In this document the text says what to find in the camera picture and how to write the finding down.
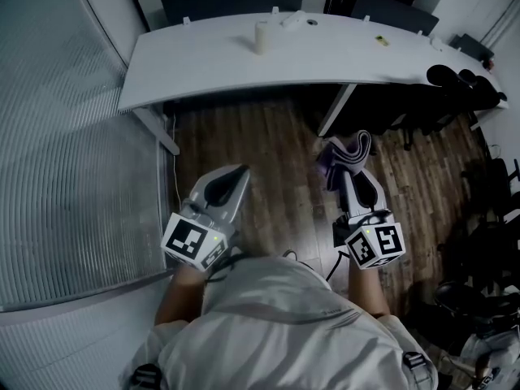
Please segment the black chair leg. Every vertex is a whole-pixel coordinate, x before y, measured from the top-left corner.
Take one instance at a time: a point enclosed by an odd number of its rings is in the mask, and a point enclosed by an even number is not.
[[[437,387],[437,390],[449,390],[452,385],[453,376],[442,373],[437,374],[439,375],[439,387]]]
[[[405,150],[410,152],[412,150],[412,144],[414,143],[414,129],[413,128],[404,128],[405,134]]]

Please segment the black cable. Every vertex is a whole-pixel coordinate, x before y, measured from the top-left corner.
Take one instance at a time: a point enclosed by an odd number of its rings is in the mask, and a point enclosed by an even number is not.
[[[336,268],[340,265],[340,261],[341,261],[341,258],[343,257],[343,253],[339,253],[339,257],[338,257],[338,260],[336,262],[336,264],[334,265],[334,267],[332,268],[331,272],[328,274],[327,278],[326,278],[326,281],[328,282],[328,280],[331,278],[332,274],[336,271]]]
[[[235,263],[239,262],[240,260],[244,260],[245,258],[251,258],[251,256],[248,256],[247,254],[235,254],[234,256],[225,257],[222,259],[222,261],[215,263],[214,271],[211,273],[210,277],[206,280],[206,283],[217,283],[222,282],[225,280],[228,275],[218,277],[217,279],[212,279],[214,275],[216,275],[219,271],[224,270],[227,267],[231,266],[231,270],[235,268]]]
[[[309,267],[312,271],[314,271],[314,269],[313,269],[311,266],[309,266],[307,263],[304,263],[304,262],[299,262],[299,263],[300,263],[300,264],[303,264],[304,266]]]
[[[358,228],[360,228],[360,227],[363,225],[363,223],[364,223],[365,221],[368,221],[368,220],[371,219],[371,218],[378,217],[378,218],[381,219],[381,218],[383,218],[383,217],[387,217],[387,216],[389,216],[391,213],[392,213],[392,212],[391,212],[390,210],[377,210],[377,211],[374,211],[374,212],[372,212],[372,213],[366,215],[364,218],[360,219],[360,220],[357,222],[356,226],[352,229],[351,232],[356,231]]]

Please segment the wooden floor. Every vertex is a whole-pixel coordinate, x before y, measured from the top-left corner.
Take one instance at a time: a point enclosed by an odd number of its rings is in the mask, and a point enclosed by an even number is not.
[[[175,132],[181,152],[179,190],[187,197],[204,173],[227,164],[249,165],[251,192],[242,211],[241,247],[273,255],[294,249],[301,261],[327,275],[337,259],[332,222],[340,214],[335,194],[325,190],[315,166],[324,141],[307,125],[300,105],[294,97],[276,96],[180,112]],[[408,250],[381,270],[381,279],[392,312],[403,315],[412,284],[426,281],[434,287],[442,277],[436,247],[446,241],[468,202],[461,171],[471,161],[483,161],[483,151],[466,117],[441,133],[418,132],[411,152],[403,150],[400,132],[376,136],[375,143],[377,155],[367,168],[383,185]],[[347,283],[344,260],[331,286],[345,295]]]

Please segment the gray cloth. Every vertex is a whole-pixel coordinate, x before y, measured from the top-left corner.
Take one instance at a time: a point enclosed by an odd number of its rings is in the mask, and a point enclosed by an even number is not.
[[[464,344],[460,358],[475,362],[481,356],[490,354],[490,367],[505,368],[513,365],[520,356],[520,332],[518,326],[514,329],[485,339],[475,334]]]
[[[345,148],[343,143],[331,137],[319,154],[318,169],[327,177],[327,190],[339,189],[341,173],[348,171],[357,175],[365,167],[371,150],[372,136],[367,130],[360,130]]]
[[[425,388],[403,362],[405,352],[424,352],[399,319],[372,318],[308,267],[249,258],[222,275],[208,284],[200,318],[151,331],[120,376],[123,388],[147,363],[160,367],[162,390]]]

